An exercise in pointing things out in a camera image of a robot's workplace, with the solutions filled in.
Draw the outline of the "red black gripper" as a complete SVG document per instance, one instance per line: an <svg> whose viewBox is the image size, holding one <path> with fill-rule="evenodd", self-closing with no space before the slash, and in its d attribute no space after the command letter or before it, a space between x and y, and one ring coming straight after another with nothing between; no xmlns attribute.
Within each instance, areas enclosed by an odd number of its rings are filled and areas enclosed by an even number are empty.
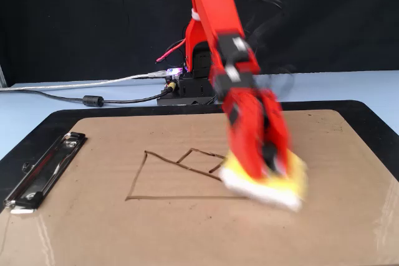
<svg viewBox="0 0 399 266"><path fill-rule="evenodd" d="M214 98L230 105L229 146L243 171L262 179L266 163L273 172L290 172L289 135L274 93L259 87L250 70L234 65L212 66L209 82Z"/></svg>

